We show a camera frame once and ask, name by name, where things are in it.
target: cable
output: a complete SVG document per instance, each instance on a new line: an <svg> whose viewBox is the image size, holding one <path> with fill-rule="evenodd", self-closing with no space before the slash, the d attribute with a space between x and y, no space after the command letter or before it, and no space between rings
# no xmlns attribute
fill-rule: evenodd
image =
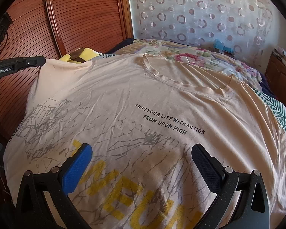
<svg viewBox="0 0 286 229"><path fill-rule="evenodd" d="M3 52L4 48L6 47L7 42L8 42L8 32L6 32L6 41L5 41L5 44L4 44L3 48L0 51L0 55Z"/></svg>

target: yellow pillow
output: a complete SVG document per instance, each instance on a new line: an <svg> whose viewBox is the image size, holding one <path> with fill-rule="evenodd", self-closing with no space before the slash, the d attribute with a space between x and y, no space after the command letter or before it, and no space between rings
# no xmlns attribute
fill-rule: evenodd
<svg viewBox="0 0 286 229"><path fill-rule="evenodd" d="M60 58L61 61L75 64L84 63L100 54L90 48L79 48L76 51L66 54Z"/></svg>

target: t-shirt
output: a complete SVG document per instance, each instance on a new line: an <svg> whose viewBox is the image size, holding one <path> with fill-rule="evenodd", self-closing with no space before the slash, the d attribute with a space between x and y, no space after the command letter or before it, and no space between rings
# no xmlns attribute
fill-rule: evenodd
<svg viewBox="0 0 286 229"><path fill-rule="evenodd" d="M93 157L69 198L93 228L193 228L216 196L191 158L198 143L261 172L272 228L286 214L286 133L234 75L150 55L47 60L4 154L14 203L26 170L61 166L82 143Z"/></svg>

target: green leaf print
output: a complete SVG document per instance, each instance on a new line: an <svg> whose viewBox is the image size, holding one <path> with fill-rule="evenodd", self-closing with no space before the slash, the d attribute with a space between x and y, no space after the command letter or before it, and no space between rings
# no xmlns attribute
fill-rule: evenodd
<svg viewBox="0 0 286 229"><path fill-rule="evenodd" d="M168 50L169 50L170 52L174 52L174 53L179 54L179 50L178 50L177 48L175 48L175 47L169 46L169 47L168 47Z"/></svg>
<svg viewBox="0 0 286 229"><path fill-rule="evenodd" d="M277 101L276 99L254 89L255 93L267 104L267 106L272 110L275 118L281 123L282 127L286 131L286 108L283 103Z"/></svg>
<svg viewBox="0 0 286 229"><path fill-rule="evenodd" d="M209 57L211 57L211 53L210 53L210 52L204 52L204 53L202 54L202 56L203 56L203 57L206 57L206 58L209 58Z"/></svg>

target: wooden cabinet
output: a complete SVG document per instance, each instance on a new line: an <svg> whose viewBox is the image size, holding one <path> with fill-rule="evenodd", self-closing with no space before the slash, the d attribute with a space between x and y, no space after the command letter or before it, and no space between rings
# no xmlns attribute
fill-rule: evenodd
<svg viewBox="0 0 286 229"><path fill-rule="evenodd" d="M286 106L286 67L273 54L270 56L265 76L272 92Z"/></svg>

